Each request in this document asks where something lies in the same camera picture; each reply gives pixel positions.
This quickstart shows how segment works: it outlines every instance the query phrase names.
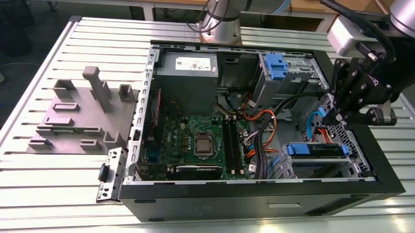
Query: metal bracket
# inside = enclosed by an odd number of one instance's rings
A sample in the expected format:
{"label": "metal bracket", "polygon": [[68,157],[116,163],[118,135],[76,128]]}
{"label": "metal bracket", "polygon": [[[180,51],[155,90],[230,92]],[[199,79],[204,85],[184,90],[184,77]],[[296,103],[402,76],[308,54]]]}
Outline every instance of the metal bracket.
{"label": "metal bracket", "polygon": [[96,202],[120,202],[118,194],[122,186],[126,159],[127,150],[122,147],[108,151],[107,162],[103,164],[99,173],[102,184],[99,185]]}
{"label": "metal bracket", "polygon": [[391,117],[391,101],[387,101],[385,104],[379,104],[378,108],[381,108],[383,112],[383,121],[385,123],[390,123],[393,121]]}

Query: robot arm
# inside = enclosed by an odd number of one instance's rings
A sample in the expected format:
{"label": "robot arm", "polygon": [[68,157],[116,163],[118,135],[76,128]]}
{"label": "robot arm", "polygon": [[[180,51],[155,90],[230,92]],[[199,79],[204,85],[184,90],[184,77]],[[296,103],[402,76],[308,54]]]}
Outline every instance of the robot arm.
{"label": "robot arm", "polygon": [[203,42],[218,44],[240,43],[239,15],[242,11],[274,13],[283,12],[291,0],[208,0],[204,6],[207,16],[198,28]]}
{"label": "robot arm", "polygon": [[[342,15],[328,33],[336,52],[349,56],[358,50],[365,56],[335,61],[332,109],[323,123],[395,125],[391,103],[415,82],[415,1],[397,0],[390,16],[359,15],[332,0],[322,0],[322,4]],[[378,106],[361,113],[373,104]]]}

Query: aluminum table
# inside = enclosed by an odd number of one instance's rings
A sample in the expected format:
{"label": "aluminum table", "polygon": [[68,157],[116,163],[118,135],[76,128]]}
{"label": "aluminum table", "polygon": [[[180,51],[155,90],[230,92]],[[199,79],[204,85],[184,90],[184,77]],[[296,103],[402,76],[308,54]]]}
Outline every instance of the aluminum table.
{"label": "aluminum table", "polygon": [[[327,51],[326,34],[243,28],[244,45]],[[406,98],[393,104],[394,127],[371,127],[407,192],[330,217],[139,223],[123,204],[96,204],[99,168],[107,155],[30,154],[58,79],[90,86],[84,66],[98,66],[110,87],[142,88],[150,40],[199,41],[182,23],[82,18],[71,21],[0,131],[0,229],[46,232],[415,232],[415,111]]]}

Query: gray 3d printed part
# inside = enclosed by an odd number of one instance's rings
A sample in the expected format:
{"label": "gray 3d printed part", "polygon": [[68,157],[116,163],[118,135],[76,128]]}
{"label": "gray 3d printed part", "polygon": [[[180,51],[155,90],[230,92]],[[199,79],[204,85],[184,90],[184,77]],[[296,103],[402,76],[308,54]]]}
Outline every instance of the gray 3d printed part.
{"label": "gray 3d printed part", "polygon": [[28,142],[28,146],[34,149],[48,149],[52,146],[52,143],[43,137],[34,137]]}
{"label": "gray 3d printed part", "polygon": [[104,113],[112,111],[110,103],[110,89],[107,83],[102,84],[99,79],[99,68],[98,67],[86,67],[83,71],[84,78],[90,81],[91,87],[94,90],[94,96],[98,98],[99,104],[103,108]]}
{"label": "gray 3d printed part", "polygon": [[94,82],[99,83],[112,111],[103,111],[96,90],[94,98],[91,88],[75,87],[71,80],[58,80],[56,97],[27,152],[103,154],[115,147],[127,146],[139,91],[130,85],[108,88],[99,79]]}

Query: blue cable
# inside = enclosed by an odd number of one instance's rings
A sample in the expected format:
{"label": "blue cable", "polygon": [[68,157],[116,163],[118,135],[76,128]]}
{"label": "blue cable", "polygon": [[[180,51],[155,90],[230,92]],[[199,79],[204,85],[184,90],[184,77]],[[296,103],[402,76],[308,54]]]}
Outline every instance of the blue cable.
{"label": "blue cable", "polygon": [[308,139],[310,139],[310,140],[311,140],[311,138],[312,138],[311,123],[312,123],[312,117],[314,117],[315,114],[320,115],[320,117],[324,117],[323,113],[319,112],[319,111],[312,112],[312,113],[310,114],[310,116],[308,116],[308,120],[307,120],[307,136],[308,136]]}

